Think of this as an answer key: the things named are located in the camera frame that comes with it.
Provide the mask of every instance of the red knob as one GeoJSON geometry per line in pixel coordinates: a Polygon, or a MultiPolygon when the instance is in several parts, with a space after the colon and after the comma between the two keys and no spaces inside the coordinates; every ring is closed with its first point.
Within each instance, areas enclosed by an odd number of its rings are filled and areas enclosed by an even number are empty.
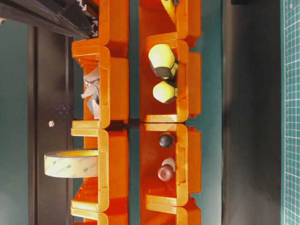
{"type": "Polygon", "coordinates": [[[174,170],[171,165],[165,164],[158,169],[157,174],[162,181],[168,182],[173,178],[174,170]]]}

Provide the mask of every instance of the black surface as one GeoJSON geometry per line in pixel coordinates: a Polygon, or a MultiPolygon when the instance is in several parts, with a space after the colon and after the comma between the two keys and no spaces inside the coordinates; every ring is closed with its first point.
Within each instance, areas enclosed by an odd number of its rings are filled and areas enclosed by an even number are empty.
{"type": "Polygon", "coordinates": [[[280,1],[224,0],[224,225],[280,224],[280,1]]]}
{"type": "Polygon", "coordinates": [[[29,29],[29,224],[70,225],[73,181],[46,176],[44,154],[73,148],[71,38],[29,29]],[[55,122],[49,127],[49,121],[55,122]]]}
{"type": "Polygon", "coordinates": [[[244,5],[247,3],[248,3],[248,0],[231,0],[231,4],[233,4],[233,5],[244,5]]]}

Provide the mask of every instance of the yellow screwdriver handle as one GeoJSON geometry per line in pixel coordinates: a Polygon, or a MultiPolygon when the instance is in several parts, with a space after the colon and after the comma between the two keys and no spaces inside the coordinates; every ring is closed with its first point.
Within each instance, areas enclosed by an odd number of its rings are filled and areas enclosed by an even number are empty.
{"type": "Polygon", "coordinates": [[[169,16],[172,19],[173,23],[176,23],[175,5],[173,3],[173,0],[161,0],[161,3],[163,4],[165,10],[169,14],[169,16]]]}

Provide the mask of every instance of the bin lip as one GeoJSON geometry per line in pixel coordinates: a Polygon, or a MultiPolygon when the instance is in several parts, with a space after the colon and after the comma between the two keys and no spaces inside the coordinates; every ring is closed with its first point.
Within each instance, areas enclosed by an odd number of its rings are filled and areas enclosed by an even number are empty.
{"type": "Polygon", "coordinates": [[[148,195],[148,194],[146,194],[146,202],[147,203],[154,203],[154,201],[158,201],[158,200],[162,201],[161,203],[159,203],[159,205],[166,205],[166,206],[171,205],[171,206],[175,206],[175,207],[183,207],[188,202],[188,193],[187,193],[187,195],[186,194],[177,194],[176,198],[162,197],[162,196],[157,196],[157,195],[148,195]],[[168,199],[169,202],[172,202],[172,203],[162,203],[166,199],[168,199]]]}
{"type": "Polygon", "coordinates": [[[72,57],[73,58],[84,56],[84,54],[75,55],[73,53],[74,51],[83,50],[83,49],[92,49],[92,50],[94,50],[93,54],[97,54],[95,52],[95,49],[104,49],[104,51],[106,51],[106,53],[109,54],[109,57],[111,56],[111,53],[110,53],[110,50],[108,47],[103,46],[103,45],[98,45],[98,44],[88,45],[87,44],[88,41],[89,41],[89,39],[72,42],[72,57]]]}
{"type": "Polygon", "coordinates": [[[182,221],[184,219],[184,221],[188,221],[188,215],[191,211],[198,211],[199,214],[196,215],[197,219],[201,220],[201,209],[196,205],[195,202],[192,202],[192,197],[190,197],[188,199],[188,202],[185,206],[171,206],[171,205],[160,205],[157,203],[149,203],[146,202],[145,203],[145,208],[147,210],[151,210],[151,211],[155,211],[155,212],[161,212],[161,213],[168,213],[168,214],[173,214],[178,216],[180,219],[179,221],[182,221]]]}
{"type": "Polygon", "coordinates": [[[82,218],[87,218],[87,219],[96,219],[99,220],[100,218],[103,218],[107,224],[108,224],[108,215],[105,214],[104,212],[96,212],[96,211],[92,211],[92,210],[83,210],[83,209],[78,209],[78,208],[74,208],[71,206],[71,215],[72,216],[76,216],[76,217],[82,217],[82,218]],[[83,214],[86,213],[90,213],[93,214],[94,217],[87,217],[84,216],[83,214]]]}
{"type": "Polygon", "coordinates": [[[141,126],[145,127],[146,131],[176,131],[178,128],[183,129],[188,133],[188,128],[182,123],[143,123],[141,126]]]}
{"type": "Polygon", "coordinates": [[[79,40],[79,41],[73,41],[72,43],[72,48],[78,48],[78,47],[81,47],[83,45],[86,45],[87,47],[90,47],[90,46],[105,46],[107,45],[109,42],[109,36],[106,36],[106,37],[103,37],[103,38],[100,38],[100,37],[95,37],[95,38],[91,38],[91,39],[85,39],[85,40],[79,40]]]}
{"type": "Polygon", "coordinates": [[[158,45],[158,44],[167,44],[167,45],[169,45],[168,43],[172,44],[172,46],[182,45],[181,47],[185,48],[184,50],[187,53],[189,52],[188,44],[184,40],[154,40],[154,41],[151,41],[150,39],[148,39],[146,41],[143,52],[148,53],[153,46],[158,45]]]}
{"type": "Polygon", "coordinates": [[[78,201],[76,199],[71,200],[71,209],[73,209],[73,210],[81,211],[81,212],[89,212],[89,213],[96,213],[97,212],[96,210],[87,210],[87,209],[76,207],[77,203],[88,203],[88,204],[94,205],[95,208],[97,208],[97,205],[98,205],[97,202],[83,202],[83,201],[78,201]]]}

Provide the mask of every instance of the crumpled paper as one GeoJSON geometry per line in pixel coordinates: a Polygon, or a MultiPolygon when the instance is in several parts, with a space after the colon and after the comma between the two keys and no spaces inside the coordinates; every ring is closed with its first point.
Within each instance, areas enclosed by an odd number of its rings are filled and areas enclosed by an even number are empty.
{"type": "Polygon", "coordinates": [[[86,76],[83,76],[83,82],[86,87],[85,92],[81,95],[81,98],[90,99],[86,103],[89,111],[94,115],[94,119],[99,119],[99,65],[86,76]]]}

